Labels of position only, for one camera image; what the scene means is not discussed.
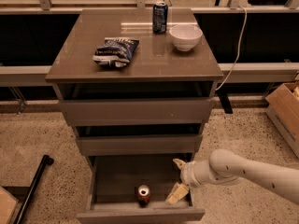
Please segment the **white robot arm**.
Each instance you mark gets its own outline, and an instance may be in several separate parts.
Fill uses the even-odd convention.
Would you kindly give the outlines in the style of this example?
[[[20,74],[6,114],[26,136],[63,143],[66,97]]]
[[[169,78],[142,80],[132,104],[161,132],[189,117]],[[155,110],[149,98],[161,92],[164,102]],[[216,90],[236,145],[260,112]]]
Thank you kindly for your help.
[[[192,189],[205,184],[234,185],[241,178],[278,196],[299,204],[299,170],[252,161],[226,149],[214,150],[204,161],[185,162],[173,159],[180,170],[180,183],[170,191],[166,202],[175,204]]]

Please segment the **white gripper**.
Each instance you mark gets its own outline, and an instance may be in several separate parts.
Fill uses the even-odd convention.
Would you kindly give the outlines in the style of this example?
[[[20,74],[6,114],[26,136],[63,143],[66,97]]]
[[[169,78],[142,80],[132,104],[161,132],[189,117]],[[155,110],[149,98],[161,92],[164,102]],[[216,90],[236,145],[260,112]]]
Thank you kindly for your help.
[[[180,179],[182,183],[176,183],[171,189],[165,200],[169,204],[175,204],[183,199],[189,193],[189,188],[198,188],[200,186],[194,173],[194,161],[185,162],[181,159],[173,159],[173,163],[180,170]]]

